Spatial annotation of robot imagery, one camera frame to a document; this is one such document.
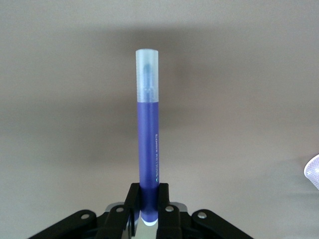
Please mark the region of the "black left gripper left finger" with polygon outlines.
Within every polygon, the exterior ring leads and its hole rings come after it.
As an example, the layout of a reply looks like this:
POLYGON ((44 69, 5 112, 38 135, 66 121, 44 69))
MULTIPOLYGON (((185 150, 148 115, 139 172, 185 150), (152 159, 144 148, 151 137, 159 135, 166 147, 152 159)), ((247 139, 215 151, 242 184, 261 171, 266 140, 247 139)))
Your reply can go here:
POLYGON ((124 202, 110 204, 97 216, 77 211, 28 239, 131 239, 140 213, 140 186, 131 184, 124 202))

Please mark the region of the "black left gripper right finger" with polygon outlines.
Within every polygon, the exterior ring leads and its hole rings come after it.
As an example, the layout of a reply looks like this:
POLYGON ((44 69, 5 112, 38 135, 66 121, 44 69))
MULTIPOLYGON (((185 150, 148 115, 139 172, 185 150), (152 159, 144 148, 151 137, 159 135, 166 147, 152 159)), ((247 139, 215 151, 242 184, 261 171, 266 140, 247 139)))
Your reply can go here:
POLYGON ((184 204, 169 200, 169 185, 159 185, 156 239, 252 239, 251 236, 207 209, 190 215, 184 204))

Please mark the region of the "pink plastic cup holder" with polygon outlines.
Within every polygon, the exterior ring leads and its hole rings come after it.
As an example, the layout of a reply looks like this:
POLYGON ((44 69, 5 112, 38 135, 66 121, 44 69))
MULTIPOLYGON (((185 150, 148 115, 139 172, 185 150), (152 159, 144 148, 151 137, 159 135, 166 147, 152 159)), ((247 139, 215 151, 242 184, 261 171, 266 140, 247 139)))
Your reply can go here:
POLYGON ((304 175, 319 190, 319 154, 305 165, 304 175))

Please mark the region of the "purple highlighter pen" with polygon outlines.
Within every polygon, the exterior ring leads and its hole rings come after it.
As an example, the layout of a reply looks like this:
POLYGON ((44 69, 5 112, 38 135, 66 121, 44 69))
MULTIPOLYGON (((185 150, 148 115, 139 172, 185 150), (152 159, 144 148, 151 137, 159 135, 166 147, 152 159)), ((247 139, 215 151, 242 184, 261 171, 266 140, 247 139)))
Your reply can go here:
POLYGON ((158 221, 160 184, 159 141, 159 52, 136 51, 137 117, 139 146, 139 184, 141 217, 146 226, 158 221))

